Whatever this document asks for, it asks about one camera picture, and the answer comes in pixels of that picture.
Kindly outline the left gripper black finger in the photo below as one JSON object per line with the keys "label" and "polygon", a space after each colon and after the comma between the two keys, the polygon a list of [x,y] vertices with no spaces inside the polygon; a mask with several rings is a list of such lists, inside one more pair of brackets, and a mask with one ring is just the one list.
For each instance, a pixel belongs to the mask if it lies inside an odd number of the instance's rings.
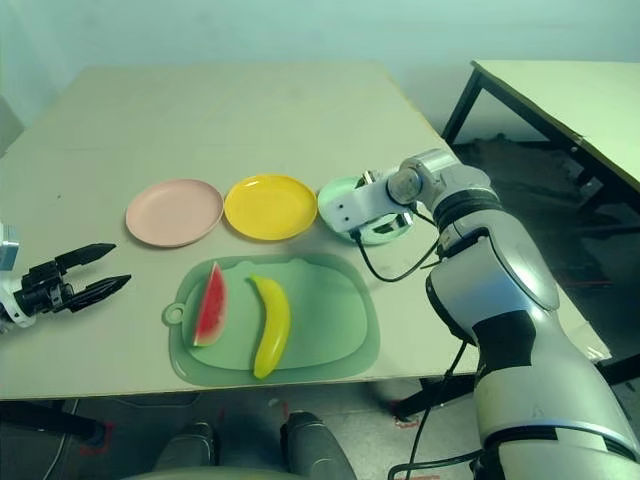
{"label": "left gripper black finger", "polygon": [[61,274],[69,269],[92,263],[116,248],[112,243],[94,243],[57,256],[54,261]]}
{"label": "left gripper black finger", "polygon": [[81,292],[75,293],[69,300],[70,309],[84,309],[105,300],[116,293],[131,279],[131,275],[108,277],[88,285]]}

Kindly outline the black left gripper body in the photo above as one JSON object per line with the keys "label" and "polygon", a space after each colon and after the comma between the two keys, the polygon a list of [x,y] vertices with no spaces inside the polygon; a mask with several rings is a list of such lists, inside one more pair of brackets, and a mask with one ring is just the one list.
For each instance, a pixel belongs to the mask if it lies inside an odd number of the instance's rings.
{"label": "black left gripper body", "polygon": [[14,298],[26,315],[57,313],[68,309],[74,296],[73,288],[63,276],[66,267],[52,260],[32,267],[21,279],[21,288]]}

